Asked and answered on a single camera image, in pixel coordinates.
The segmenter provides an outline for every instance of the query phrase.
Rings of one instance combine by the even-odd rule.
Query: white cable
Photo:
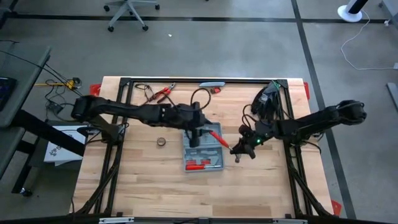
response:
[[[359,30],[359,32],[358,32],[358,34],[356,34],[353,38],[351,38],[351,39],[348,39],[345,43],[343,43],[343,45],[340,47],[340,50],[341,50],[341,53],[343,53],[343,55],[344,55],[344,59],[353,67],[353,68],[355,68],[355,69],[357,69],[357,70],[390,70],[390,69],[394,69],[394,68],[357,68],[357,67],[355,67],[348,59],[347,59],[347,56],[346,56],[346,54],[344,53],[344,50],[343,50],[343,47],[348,43],[348,42],[350,42],[350,41],[352,41],[353,39],[355,39],[359,34],[361,34],[361,32],[362,32],[362,30],[370,23],[370,21],[371,21],[371,18],[369,17],[369,15],[364,11],[364,10],[362,10],[364,13],[365,13],[365,15],[368,17],[368,22],[365,24],[365,25],[363,25],[362,27],[361,27],[361,29]]]

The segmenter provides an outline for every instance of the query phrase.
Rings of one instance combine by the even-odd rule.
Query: open toolbox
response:
[[[209,129],[221,135],[221,124],[205,124],[200,129]],[[218,171],[224,169],[224,157],[222,145],[210,134],[205,133],[199,137],[198,147],[189,147],[191,132],[182,132],[183,143],[183,168],[186,172]]]

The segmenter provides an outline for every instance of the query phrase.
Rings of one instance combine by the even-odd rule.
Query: office chair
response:
[[[157,3],[157,1],[147,1],[147,0],[122,0],[122,1],[116,1],[116,2],[109,2],[106,3],[104,6],[104,9],[106,12],[109,12],[110,10],[110,6],[114,7],[114,6],[119,6],[119,10],[118,12],[113,16],[113,18],[111,19],[111,21],[109,22],[109,26],[108,26],[108,30],[110,32],[113,32],[114,28],[113,28],[113,24],[123,15],[124,12],[129,11],[130,15],[134,15],[137,20],[142,24],[142,29],[144,31],[148,30],[148,26],[145,25],[144,21],[142,21],[141,17],[139,16],[139,14],[137,13],[136,9],[133,6],[134,2],[142,2],[142,3],[151,3],[151,4],[155,4],[155,9],[159,10],[160,9],[160,5]]]

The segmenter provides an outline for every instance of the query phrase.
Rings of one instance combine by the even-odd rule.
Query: gray tile floor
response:
[[[16,11],[44,15],[112,15],[103,11],[104,1],[20,0]],[[140,7],[142,16],[275,17],[294,18],[289,0],[163,0],[161,10]],[[337,19],[337,7],[345,0],[297,0],[306,19]],[[369,1],[365,7],[372,19],[386,16]],[[134,21],[119,21],[115,31],[107,21],[8,19],[0,39],[52,46],[50,65],[67,77],[88,86],[106,75],[189,77],[300,77],[311,83],[296,23],[150,21],[142,32]],[[398,215],[398,113],[385,84],[398,82],[395,70],[357,71],[340,52],[342,43],[362,24],[304,24],[305,33],[327,105],[345,99],[366,104],[368,119],[360,126],[333,128],[338,152],[358,219],[396,222]],[[345,51],[358,67],[391,67],[398,62],[398,33],[393,27],[370,24],[350,42]],[[39,82],[50,78],[41,74]],[[310,107],[318,109],[311,88]],[[47,90],[34,88],[24,108],[45,118]],[[75,96],[67,93],[68,101]],[[322,159],[330,194],[342,202],[326,139],[321,141]],[[0,181],[0,219],[39,217],[67,213],[77,173],[40,170],[27,185],[32,198],[9,194],[24,157],[16,154],[6,177]],[[10,207],[9,202],[18,204]]]

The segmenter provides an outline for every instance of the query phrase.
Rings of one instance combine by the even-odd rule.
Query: wooden tabletop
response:
[[[104,77],[100,96],[115,100],[119,80],[120,77]],[[295,118],[309,114],[303,80],[288,79],[288,83]],[[170,83],[150,85],[158,91]],[[170,97],[176,104],[189,104],[191,94],[197,88],[197,83],[178,83]],[[221,93],[212,96],[210,105],[203,110],[210,121],[221,123],[223,137],[230,145],[238,142],[243,106],[250,104],[261,88],[262,85],[256,84],[227,84]],[[195,100],[201,105],[207,99],[204,91],[195,95]],[[135,88],[131,103],[140,105],[144,101],[144,92]],[[104,115],[104,118],[111,121],[110,115]],[[113,214],[281,218],[290,213],[294,216],[282,141],[271,139],[265,142],[256,148],[255,159],[243,155],[239,164],[234,162],[228,149],[224,149],[224,170],[186,173],[182,165],[181,130],[152,128],[133,119],[128,123],[130,127],[124,138]],[[165,146],[157,146],[159,137],[166,138]],[[86,147],[73,197],[76,210],[98,186],[105,149],[106,145],[100,142]],[[333,212],[318,149],[307,144],[302,147],[302,157],[309,188],[325,209]],[[301,208],[305,211],[299,188],[298,194]],[[106,206],[107,195],[106,190],[102,209]]]

